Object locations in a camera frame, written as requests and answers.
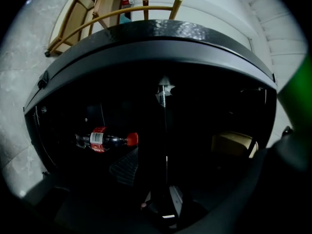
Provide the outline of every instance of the gray floor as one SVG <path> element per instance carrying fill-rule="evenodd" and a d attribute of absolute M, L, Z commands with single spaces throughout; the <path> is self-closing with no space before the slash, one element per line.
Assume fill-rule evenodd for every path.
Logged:
<path fill-rule="evenodd" d="M 42 179 L 44 166 L 30 143 L 22 107 L 54 58 L 44 51 L 67 0 L 29 0 L 0 48 L 0 159 L 2 174 L 17 195 Z"/>

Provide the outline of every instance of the red bottle cap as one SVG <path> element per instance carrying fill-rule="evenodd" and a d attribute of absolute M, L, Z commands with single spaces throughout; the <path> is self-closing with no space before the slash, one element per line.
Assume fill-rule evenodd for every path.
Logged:
<path fill-rule="evenodd" d="M 138 135 L 137 133 L 129 133 L 127 136 L 127 145 L 136 146 L 138 145 Z"/>

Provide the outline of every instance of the red label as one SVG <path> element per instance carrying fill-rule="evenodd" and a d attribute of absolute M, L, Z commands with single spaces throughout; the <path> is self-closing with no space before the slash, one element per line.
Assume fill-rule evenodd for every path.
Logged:
<path fill-rule="evenodd" d="M 99 140 L 98 139 L 96 140 L 96 138 L 94 138 L 94 137 L 96 137 L 95 134 L 102 134 L 102 133 L 104 133 L 105 128 L 106 127 L 97 127 L 97 128 L 95 128 L 92 131 L 91 136 L 90 136 L 91 148 L 93 149 L 93 151 L 95 151 L 97 153 L 104 153 L 105 150 L 103 148 L 103 144 L 101 143 L 102 142 L 102 138 L 100 139 L 100 142 L 99 142 Z"/>

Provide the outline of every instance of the white wall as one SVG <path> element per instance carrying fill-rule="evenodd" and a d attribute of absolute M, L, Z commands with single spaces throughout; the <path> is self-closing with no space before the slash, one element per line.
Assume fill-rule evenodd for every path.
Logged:
<path fill-rule="evenodd" d="M 158 6 L 170 6 L 167 3 L 150 3 L 150 5 L 158 5 Z M 149 19 L 168 19 L 170 15 L 170 11 L 158 11 L 151 10 L 149 12 Z M 132 21 L 144 20 L 143 11 L 137 11 L 132 13 Z M 207 28 L 211 28 L 217 30 L 239 43 L 243 44 L 246 48 L 251 50 L 250 43 L 242 33 L 238 30 L 230 26 L 228 23 L 212 16 L 202 11 L 192 9 L 189 7 L 181 6 L 179 12 L 175 18 L 180 21 L 187 21 L 192 23 L 197 23 Z"/>
<path fill-rule="evenodd" d="M 280 91 L 296 72 L 307 53 L 307 41 L 300 26 L 281 0 L 242 1 L 248 4 L 249 10 L 256 17 L 256 23 L 261 26 L 258 33 L 264 35 L 267 42 L 267 45 L 262 45 L 262 49 L 269 50 L 272 71 L 276 75 Z M 280 138 L 287 125 L 291 125 L 290 121 L 278 102 L 269 146 Z"/>
<path fill-rule="evenodd" d="M 150 0 L 150 5 L 172 6 L 175 0 Z M 142 0 L 135 0 L 141 6 Z M 170 12 L 150 11 L 150 19 L 168 19 Z M 133 12 L 132 20 L 143 20 L 143 12 Z M 176 20 L 198 23 L 237 40 L 251 50 L 248 38 L 257 36 L 248 13 L 239 0 L 184 0 Z"/>
<path fill-rule="evenodd" d="M 250 8 L 248 3 L 243 3 L 245 9 L 249 15 L 250 20 L 252 21 L 257 34 L 250 38 L 250 43 L 253 53 L 263 61 L 263 63 L 272 70 L 272 58 L 270 53 L 270 48 L 268 45 L 267 38 L 264 34 L 263 28 L 255 16 L 253 10 Z"/>

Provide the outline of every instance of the metal rod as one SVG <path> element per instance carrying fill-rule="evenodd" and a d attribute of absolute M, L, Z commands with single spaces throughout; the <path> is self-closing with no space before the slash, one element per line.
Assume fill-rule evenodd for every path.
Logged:
<path fill-rule="evenodd" d="M 165 86 L 161 85 L 159 87 L 160 90 L 160 103 L 163 107 L 163 122 L 164 122 L 164 155 L 166 159 L 166 185 L 168 184 L 168 156 L 166 153 L 166 137 L 167 137 L 167 113 L 166 113 L 166 94 L 165 94 Z"/>
<path fill-rule="evenodd" d="M 176 18 L 177 12 L 182 4 L 183 0 L 175 0 L 174 5 L 172 7 L 172 11 L 170 13 L 169 19 L 174 20 Z"/>

